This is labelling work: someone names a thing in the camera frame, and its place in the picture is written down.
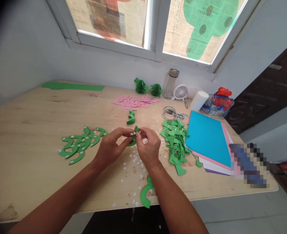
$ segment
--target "red object in bag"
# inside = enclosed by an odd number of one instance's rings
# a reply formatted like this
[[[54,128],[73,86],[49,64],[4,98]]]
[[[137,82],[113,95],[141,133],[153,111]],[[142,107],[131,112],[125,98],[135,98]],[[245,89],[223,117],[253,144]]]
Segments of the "red object in bag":
[[[223,96],[223,97],[229,97],[232,95],[232,92],[229,91],[229,89],[225,89],[224,87],[219,87],[218,92],[215,93],[215,95]],[[213,105],[215,106],[222,106],[224,105],[223,109],[227,110],[229,109],[233,104],[233,100],[229,98],[222,98],[222,97],[215,97],[213,100]]]
[[[232,95],[232,92],[229,91],[229,89],[225,89],[224,87],[219,87],[218,92],[216,92],[215,95],[228,97]]]

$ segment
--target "foam scrap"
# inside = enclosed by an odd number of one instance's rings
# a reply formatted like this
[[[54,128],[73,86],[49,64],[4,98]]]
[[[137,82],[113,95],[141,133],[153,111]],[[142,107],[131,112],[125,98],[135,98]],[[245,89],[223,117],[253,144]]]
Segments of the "foam scrap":
[[[160,102],[160,100],[150,100],[149,95],[142,97],[121,96],[112,103],[120,105],[123,110],[136,110],[137,108],[148,108],[149,104]]]

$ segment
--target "purple paper sheet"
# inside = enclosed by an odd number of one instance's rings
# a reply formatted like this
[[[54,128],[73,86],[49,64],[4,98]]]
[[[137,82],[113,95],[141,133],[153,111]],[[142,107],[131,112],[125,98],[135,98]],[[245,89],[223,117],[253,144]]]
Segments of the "purple paper sheet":
[[[227,175],[227,174],[224,174],[224,173],[221,173],[221,172],[216,172],[216,171],[212,171],[210,169],[205,169],[206,172],[210,172],[210,173],[215,173],[215,174],[220,174],[220,175]]]

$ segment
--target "white wall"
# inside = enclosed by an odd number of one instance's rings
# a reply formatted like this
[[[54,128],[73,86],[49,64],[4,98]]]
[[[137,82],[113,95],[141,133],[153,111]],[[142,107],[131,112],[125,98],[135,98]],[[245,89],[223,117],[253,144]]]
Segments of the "white wall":
[[[17,1],[0,21],[0,105],[52,79],[51,66],[21,21],[23,4]]]
[[[212,74],[196,69],[154,62],[117,52],[90,47],[69,49],[57,23],[43,0],[25,0],[22,12],[25,27],[55,71],[55,78],[134,89],[133,80],[143,79],[148,86],[163,84],[169,68],[178,69],[178,82],[200,86],[214,93],[219,86],[229,88],[235,98],[286,47],[287,0],[266,0],[243,32],[214,82]]]
[[[248,143],[255,143],[271,163],[287,161],[287,123],[269,131]]]
[[[287,124],[287,107],[266,118],[259,124],[256,124],[254,127],[247,129],[240,134],[240,137],[244,142],[251,142],[255,138],[264,135],[285,124]]]

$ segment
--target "window frame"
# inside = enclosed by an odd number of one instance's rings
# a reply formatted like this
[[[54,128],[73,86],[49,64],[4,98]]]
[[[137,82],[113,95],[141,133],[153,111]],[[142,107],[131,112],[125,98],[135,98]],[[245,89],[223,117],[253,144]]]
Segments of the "window frame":
[[[79,46],[98,47],[157,62],[166,62],[215,73],[227,52],[233,48],[232,45],[234,44],[235,39],[243,29],[259,0],[248,0],[245,2],[243,9],[241,9],[241,13],[236,18],[234,26],[227,32],[225,39],[211,63],[163,52],[170,0],[149,0],[148,2],[149,14],[146,19],[146,23],[149,25],[150,29],[150,34],[147,37],[149,42],[148,49],[81,33],[80,30],[76,29],[66,0],[46,0],[46,2],[55,17],[69,48],[77,49]]]

